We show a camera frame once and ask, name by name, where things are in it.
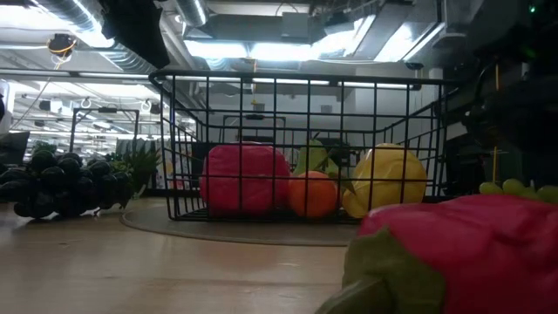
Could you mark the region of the round grey mat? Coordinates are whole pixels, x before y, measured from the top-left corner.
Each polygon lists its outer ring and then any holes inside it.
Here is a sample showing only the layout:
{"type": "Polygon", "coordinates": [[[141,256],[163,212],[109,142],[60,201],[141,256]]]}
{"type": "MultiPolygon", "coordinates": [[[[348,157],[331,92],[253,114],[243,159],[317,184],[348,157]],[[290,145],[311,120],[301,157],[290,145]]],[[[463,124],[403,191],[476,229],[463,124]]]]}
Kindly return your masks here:
{"type": "Polygon", "coordinates": [[[358,230],[357,225],[343,224],[173,221],[161,206],[131,209],[120,221],[127,227],[162,235],[286,246],[344,247],[358,230]]]}

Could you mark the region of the black grape bunch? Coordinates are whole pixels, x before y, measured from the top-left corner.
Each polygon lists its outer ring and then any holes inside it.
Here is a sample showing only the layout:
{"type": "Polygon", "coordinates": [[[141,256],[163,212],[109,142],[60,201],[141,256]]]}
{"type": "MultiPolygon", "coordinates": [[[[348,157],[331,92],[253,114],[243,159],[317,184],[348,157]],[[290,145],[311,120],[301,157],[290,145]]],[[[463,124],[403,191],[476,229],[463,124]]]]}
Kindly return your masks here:
{"type": "Polygon", "coordinates": [[[16,215],[36,220],[55,214],[74,218],[115,205],[126,208],[133,198],[132,169],[113,161],[84,162],[75,153],[38,151],[23,165],[0,162],[0,202],[16,215]]]}

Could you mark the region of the green pear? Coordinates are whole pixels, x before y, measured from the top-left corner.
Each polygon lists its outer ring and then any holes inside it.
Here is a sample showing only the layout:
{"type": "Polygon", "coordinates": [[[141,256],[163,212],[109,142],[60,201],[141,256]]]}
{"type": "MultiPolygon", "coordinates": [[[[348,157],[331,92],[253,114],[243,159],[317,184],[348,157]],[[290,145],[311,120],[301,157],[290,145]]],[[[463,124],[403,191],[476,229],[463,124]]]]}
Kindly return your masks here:
{"type": "Polygon", "coordinates": [[[318,171],[325,174],[339,172],[336,154],[340,153],[339,142],[332,139],[313,139],[296,150],[296,165],[293,175],[307,171],[318,171]]]}

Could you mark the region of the small potted succulent plant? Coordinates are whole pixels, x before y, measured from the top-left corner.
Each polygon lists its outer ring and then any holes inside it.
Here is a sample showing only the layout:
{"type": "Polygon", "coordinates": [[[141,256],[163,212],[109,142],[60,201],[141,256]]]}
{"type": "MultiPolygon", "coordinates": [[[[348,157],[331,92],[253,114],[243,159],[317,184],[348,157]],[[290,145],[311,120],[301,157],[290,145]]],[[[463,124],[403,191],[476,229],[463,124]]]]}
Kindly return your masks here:
{"type": "Polygon", "coordinates": [[[160,150],[136,148],[124,153],[105,155],[114,172],[124,172],[130,176],[133,198],[139,198],[145,191],[152,176],[161,164],[160,150]]]}

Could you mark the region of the dark computer monitor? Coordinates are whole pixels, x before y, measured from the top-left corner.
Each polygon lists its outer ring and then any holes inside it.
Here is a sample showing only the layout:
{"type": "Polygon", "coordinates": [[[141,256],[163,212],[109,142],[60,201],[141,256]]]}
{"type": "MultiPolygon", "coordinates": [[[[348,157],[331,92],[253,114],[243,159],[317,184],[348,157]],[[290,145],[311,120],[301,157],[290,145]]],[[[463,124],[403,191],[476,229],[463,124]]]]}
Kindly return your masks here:
{"type": "Polygon", "coordinates": [[[0,134],[0,163],[22,164],[29,137],[29,132],[0,134]]]}

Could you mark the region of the orange tangerine cluster with leaves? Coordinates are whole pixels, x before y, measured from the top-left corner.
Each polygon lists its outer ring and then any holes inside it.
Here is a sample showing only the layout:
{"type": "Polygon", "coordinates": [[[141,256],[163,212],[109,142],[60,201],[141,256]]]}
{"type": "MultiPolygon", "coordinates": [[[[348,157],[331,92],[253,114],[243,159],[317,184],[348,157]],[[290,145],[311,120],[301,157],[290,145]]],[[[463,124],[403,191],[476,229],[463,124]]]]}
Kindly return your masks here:
{"type": "Polygon", "coordinates": [[[321,219],[338,210],[344,190],[356,192],[352,181],[337,171],[293,173],[289,178],[288,205],[299,217],[321,219]]]}

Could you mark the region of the silver ventilation duct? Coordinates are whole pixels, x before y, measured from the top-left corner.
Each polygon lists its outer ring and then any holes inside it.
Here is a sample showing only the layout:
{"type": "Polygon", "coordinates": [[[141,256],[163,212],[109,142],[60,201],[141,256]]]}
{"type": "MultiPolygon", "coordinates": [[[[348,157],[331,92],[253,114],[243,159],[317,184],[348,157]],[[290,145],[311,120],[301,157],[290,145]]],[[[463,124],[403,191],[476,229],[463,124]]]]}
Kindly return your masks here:
{"type": "Polygon", "coordinates": [[[205,0],[175,0],[183,20],[192,27],[203,26],[209,17],[205,0]]]}

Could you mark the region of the green grape bunch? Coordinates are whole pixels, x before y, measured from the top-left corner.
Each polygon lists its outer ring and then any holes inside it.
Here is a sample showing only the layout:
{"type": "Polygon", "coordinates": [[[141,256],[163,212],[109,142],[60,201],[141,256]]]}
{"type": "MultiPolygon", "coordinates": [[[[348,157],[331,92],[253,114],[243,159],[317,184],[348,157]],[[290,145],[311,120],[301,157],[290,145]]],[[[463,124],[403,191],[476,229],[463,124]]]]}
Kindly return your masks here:
{"type": "Polygon", "coordinates": [[[507,179],[500,186],[492,181],[483,182],[479,186],[479,191],[482,195],[514,195],[558,205],[557,186],[535,188],[534,185],[525,186],[517,179],[507,179]]]}

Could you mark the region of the yellow pear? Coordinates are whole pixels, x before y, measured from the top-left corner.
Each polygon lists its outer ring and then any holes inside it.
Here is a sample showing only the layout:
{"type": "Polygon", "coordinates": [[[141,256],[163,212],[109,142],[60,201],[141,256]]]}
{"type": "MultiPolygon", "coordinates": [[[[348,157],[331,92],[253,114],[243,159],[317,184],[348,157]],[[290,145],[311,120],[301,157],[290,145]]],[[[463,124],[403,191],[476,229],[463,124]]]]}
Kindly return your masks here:
{"type": "Polygon", "coordinates": [[[342,206],[353,218],[363,218],[383,206],[421,203],[427,185],[422,162],[402,146],[390,143],[369,150],[351,179],[353,189],[344,192],[342,206]]]}

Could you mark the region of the red bell pepper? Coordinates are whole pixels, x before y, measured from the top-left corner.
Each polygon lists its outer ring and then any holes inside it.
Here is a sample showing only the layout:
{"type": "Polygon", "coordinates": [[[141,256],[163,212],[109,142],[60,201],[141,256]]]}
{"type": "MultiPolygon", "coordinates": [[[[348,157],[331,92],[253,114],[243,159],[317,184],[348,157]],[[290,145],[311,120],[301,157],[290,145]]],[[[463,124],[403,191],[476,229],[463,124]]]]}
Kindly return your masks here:
{"type": "Polygon", "coordinates": [[[289,177],[288,162],[271,146],[219,145],[204,160],[201,196],[212,217],[269,215],[286,203],[289,177]]]}

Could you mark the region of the black station frame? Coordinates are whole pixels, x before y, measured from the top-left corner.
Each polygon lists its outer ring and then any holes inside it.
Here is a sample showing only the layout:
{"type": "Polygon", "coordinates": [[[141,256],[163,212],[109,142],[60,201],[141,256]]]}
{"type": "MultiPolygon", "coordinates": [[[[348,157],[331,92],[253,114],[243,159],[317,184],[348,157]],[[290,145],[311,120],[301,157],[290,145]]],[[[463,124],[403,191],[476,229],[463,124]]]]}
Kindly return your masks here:
{"type": "Polygon", "coordinates": [[[71,117],[71,135],[70,135],[70,144],[69,144],[69,151],[74,151],[74,143],[75,143],[75,136],[76,136],[76,127],[77,125],[83,120],[86,119],[89,113],[105,113],[105,114],[115,114],[115,113],[133,113],[135,115],[135,119],[133,120],[133,150],[136,149],[136,141],[139,136],[139,122],[140,122],[140,111],[137,109],[122,109],[116,107],[109,107],[109,106],[101,106],[99,108],[74,108],[71,117]]]}

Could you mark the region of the long red chili pepper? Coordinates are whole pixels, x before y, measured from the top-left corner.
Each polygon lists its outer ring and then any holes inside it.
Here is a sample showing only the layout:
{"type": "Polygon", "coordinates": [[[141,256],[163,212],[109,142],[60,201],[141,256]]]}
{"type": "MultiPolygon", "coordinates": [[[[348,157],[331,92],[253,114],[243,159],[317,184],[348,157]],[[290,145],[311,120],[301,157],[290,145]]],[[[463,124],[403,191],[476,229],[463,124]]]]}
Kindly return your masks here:
{"type": "Polygon", "coordinates": [[[316,314],[558,314],[558,205],[470,195],[377,209],[316,314]]]}

